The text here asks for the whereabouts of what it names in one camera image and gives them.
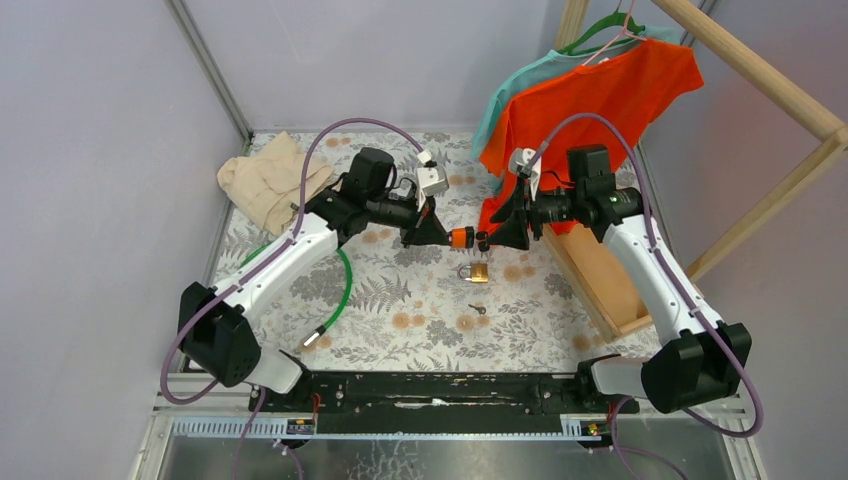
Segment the orange padlock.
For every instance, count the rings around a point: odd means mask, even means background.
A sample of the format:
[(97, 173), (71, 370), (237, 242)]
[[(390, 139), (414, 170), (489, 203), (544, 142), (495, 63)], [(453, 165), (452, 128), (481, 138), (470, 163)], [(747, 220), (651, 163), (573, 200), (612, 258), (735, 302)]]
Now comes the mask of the orange padlock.
[(449, 234), (449, 245), (453, 249), (473, 249), (476, 234), (471, 226), (452, 229)]

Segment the brass padlock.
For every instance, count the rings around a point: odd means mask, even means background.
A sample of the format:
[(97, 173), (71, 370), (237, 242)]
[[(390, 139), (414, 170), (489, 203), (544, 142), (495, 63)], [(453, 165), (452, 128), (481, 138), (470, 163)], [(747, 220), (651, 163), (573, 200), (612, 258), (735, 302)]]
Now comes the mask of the brass padlock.
[(483, 262), (472, 262), (461, 265), (457, 269), (460, 280), (474, 284), (485, 284), (489, 282), (488, 265)]

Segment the small silver key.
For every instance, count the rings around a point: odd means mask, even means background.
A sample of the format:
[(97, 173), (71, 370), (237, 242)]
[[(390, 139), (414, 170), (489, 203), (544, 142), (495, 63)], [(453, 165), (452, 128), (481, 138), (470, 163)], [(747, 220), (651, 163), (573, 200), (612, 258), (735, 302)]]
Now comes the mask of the small silver key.
[(473, 309), (478, 315), (485, 315), (487, 313), (487, 309), (483, 306), (469, 304), (468, 307)]

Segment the black keys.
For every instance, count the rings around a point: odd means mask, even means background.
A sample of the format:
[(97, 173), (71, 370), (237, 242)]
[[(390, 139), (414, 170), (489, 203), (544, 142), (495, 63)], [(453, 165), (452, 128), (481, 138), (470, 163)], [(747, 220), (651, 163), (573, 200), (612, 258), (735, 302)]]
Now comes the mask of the black keys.
[(478, 231), (475, 234), (477, 250), (481, 253), (486, 253), (490, 250), (488, 242), (488, 233), (486, 231)]

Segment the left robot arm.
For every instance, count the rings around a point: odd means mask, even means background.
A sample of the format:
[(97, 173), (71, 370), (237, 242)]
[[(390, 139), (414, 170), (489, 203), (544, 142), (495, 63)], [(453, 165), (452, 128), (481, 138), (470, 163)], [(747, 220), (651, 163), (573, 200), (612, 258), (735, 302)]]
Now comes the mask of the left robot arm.
[(401, 197), (390, 190), (392, 156), (361, 149), (339, 185), (313, 196), (303, 217), (246, 266), (212, 287), (193, 283), (184, 290), (179, 350), (224, 387), (263, 386), (285, 410), (304, 407), (311, 387), (301, 377), (302, 366), (261, 346), (253, 325), (294, 280), (370, 224), (397, 229), (405, 246), (449, 245), (435, 214), (436, 196), (449, 187), (447, 175), (426, 151), (419, 163), (409, 194)]

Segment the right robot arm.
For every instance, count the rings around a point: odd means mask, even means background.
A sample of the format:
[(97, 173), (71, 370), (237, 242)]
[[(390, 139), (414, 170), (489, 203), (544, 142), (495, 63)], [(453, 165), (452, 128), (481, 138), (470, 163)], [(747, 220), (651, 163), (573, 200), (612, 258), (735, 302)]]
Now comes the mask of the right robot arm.
[(674, 262), (640, 192), (618, 188), (605, 147), (569, 151), (568, 168), (568, 186), (543, 190), (540, 155), (516, 149), (508, 162), (516, 184), (492, 217), (495, 231), (482, 239), (528, 249), (544, 225), (574, 220), (618, 260), (637, 290), (660, 349), (647, 359), (582, 362), (573, 386), (577, 405), (597, 412), (613, 396), (628, 395), (671, 413), (735, 395), (751, 349), (748, 330), (722, 320)]

